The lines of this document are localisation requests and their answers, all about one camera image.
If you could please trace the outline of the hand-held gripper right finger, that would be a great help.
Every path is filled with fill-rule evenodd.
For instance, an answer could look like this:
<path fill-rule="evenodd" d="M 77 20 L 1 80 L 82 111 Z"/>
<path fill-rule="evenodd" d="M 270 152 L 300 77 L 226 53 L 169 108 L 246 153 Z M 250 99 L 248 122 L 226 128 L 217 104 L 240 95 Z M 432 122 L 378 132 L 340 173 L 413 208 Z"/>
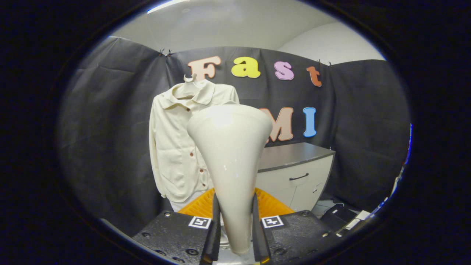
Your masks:
<path fill-rule="evenodd" d="M 335 231 L 311 211 L 295 212 L 256 188 L 252 203 L 254 258 L 261 265 L 317 259 L 340 243 Z"/>

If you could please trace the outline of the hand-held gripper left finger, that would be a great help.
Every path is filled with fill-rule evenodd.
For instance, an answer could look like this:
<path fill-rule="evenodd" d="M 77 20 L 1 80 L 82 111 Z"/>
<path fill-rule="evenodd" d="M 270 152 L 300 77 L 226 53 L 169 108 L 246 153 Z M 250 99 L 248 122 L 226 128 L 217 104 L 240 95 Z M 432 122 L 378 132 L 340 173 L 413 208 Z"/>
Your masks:
<path fill-rule="evenodd" d="M 194 200 L 183 213 L 160 213 L 133 240 L 181 265 L 211 265 L 219 258 L 222 225 L 214 189 Z"/>

